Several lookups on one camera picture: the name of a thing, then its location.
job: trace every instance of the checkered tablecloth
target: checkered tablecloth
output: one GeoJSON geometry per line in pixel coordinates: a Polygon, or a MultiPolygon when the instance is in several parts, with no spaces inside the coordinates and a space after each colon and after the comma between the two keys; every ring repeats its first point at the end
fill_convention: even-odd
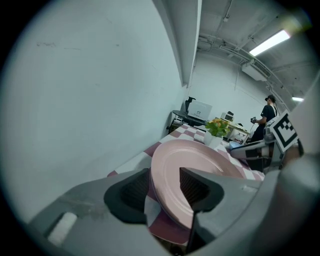
{"type": "MultiPolygon", "coordinates": [[[[205,132],[202,130],[184,124],[166,137],[162,138],[159,142],[155,143],[125,164],[121,165],[116,170],[109,173],[108,177],[133,170],[150,168],[154,152],[161,143],[178,139],[195,141],[203,144],[204,136],[205,132]]],[[[265,176],[261,172],[250,170],[248,166],[231,157],[229,150],[227,149],[228,145],[229,144],[227,142],[222,141],[222,143],[214,150],[228,159],[238,169],[244,179],[262,181],[265,176]]],[[[175,244],[185,244],[188,241],[190,230],[174,222],[161,208],[161,205],[155,195],[151,180],[149,184],[149,192],[145,199],[144,213],[147,216],[149,231],[153,235],[175,244]]]]}

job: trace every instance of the pink plate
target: pink plate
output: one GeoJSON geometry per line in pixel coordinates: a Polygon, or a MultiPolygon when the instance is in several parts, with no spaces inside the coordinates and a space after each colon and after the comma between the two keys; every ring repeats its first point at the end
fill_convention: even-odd
{"type": "Polygon", "coordinates": [[[189,229],[192,226],[193,211],[180,189],[180,167],[242,178],[230,161],[199,142],[175,139],[158,146],[151,162],[154,190],[167,213],[189,229]]]}

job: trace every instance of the black table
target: black table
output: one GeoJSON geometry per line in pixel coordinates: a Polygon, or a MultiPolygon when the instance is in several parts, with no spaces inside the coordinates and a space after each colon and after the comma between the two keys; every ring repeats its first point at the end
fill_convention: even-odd
{"type": "Polygon", "coordinates": [[[172,113],[177,115],[178,117],[181,117],[182,120],[187,123],[188,125],[194,127],[194,126],[205,126],[207,124],[206,121],[200,120],[198,118],[189,116],[187,112],[180,111],[180,110],[173,110],[172,113]]]}

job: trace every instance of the black pants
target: black pants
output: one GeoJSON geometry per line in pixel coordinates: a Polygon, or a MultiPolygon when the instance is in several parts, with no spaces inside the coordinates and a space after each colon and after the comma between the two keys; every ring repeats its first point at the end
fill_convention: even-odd
{"type": "Polygon", "coordinates": [[[251,142],[257,142],[264,139],[264,125],[259,125],[258,128],[255,130],[251,142]]]}

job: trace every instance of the white sticker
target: white sticker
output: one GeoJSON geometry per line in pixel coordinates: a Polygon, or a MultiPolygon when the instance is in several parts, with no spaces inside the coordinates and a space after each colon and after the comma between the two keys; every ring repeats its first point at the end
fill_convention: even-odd
{"type": "Polygon", "coordinates": [[[282,151],[286,151],[298,139],[293,125],[288,119],[289,112],[285,110],[281,116],[270,126],[270,130],[276,138],[282,151]]]}

